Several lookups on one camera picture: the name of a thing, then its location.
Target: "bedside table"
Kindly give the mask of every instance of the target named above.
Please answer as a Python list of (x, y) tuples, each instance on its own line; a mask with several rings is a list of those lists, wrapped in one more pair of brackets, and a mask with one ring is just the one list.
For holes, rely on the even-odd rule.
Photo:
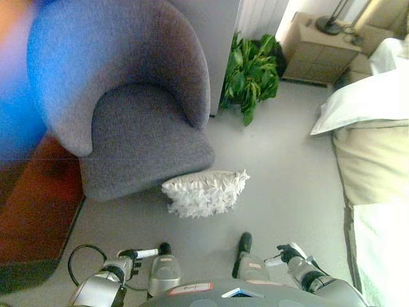
[(332, 36), (317, 30), (318, 17), (295, 14), (281, 44), (288, 61), (283, 78), (333, 84), (360, 53), (360, 47), (344, 41), (344, 33)]

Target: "bed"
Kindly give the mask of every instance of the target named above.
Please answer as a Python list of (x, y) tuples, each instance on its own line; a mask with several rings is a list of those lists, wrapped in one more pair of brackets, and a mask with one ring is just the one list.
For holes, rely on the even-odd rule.
[(337, 90), (311, 134), (332, 132), (355, 286), (371, 306), (406, 306), (409, 266), (409, 59), (384, 40), (373, 75)]

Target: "floor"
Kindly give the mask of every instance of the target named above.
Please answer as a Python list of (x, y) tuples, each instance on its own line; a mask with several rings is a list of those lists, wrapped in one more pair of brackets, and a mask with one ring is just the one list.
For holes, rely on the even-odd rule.
[[(280, 83), (277, 98), (261, 103), (253, 123), (244, 128), (238, 110), (221, 110), (210, 118), (208, 134), (216, 151), (213, 169), (246, 169), (251, 176), (235, 210), (207, 219), (169, 215), (158, 189), (115, 201), (86, 200), (61, 264), (43, 285), (0, 297), (11, 306), (66, 306), (75, 290), (66, 263), (73, 248), (90, 243), (108, 256), (126, 248), (155, 248), (168, 241), (185, 281), (228, 278), (242, 232), (253, 234), (252, 252), (276, 255), (276, 245), (297, 242), (327, 272), (351, 281), (344, 238), (344, 198), (328, 134), (309, 136), (328, 89)], [(129, 285), (147, 284), (151, 260)], [(73, 270), (83, 280), (101, 259), (80, 251)], [(273, 281), (294, 285), (285, 266), (269, 268)], [(125, 307), (144, 301), (129, 290)]]

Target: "drawer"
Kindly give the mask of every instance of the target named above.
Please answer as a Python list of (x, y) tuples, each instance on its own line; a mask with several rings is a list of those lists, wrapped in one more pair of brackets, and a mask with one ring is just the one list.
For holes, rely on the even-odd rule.
[(324, 47), (316, 58), (316, 63), (323, 65), (336, 65), (346, 67), (357, 55), (355, 51), (334, 47)]
[(296, 59), (291, 60), (288, 64), (286, 71), (284, 72), (284, 78), (304, 78), (304, 75), (310, 70), (312, 63), (298, 61)]
[(336, 77), (342, 72), (338, 67), (330, 65), (313, 65), (311, 69), (304, 75), (305, 79), (321, 82), (333, 83)]
[(324, 46), (316, 43), (303, 42), (298, 46), (297, 51), (293, 55), (293, 59), (303, 62), (314, 63), (318, 56), (323, 52)]

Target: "lamp base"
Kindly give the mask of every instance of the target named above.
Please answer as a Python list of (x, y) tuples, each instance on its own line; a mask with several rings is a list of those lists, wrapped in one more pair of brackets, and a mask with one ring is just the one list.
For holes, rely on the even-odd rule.
[(335, 21), (330, 21), (331, 17), (329, 16), (322, 16), (317, 19), (315, 22), (315, 26), (321, 32), (328, 34), (328, 35), (337, 35), (339, 34), (343, 27), (337, 24)]

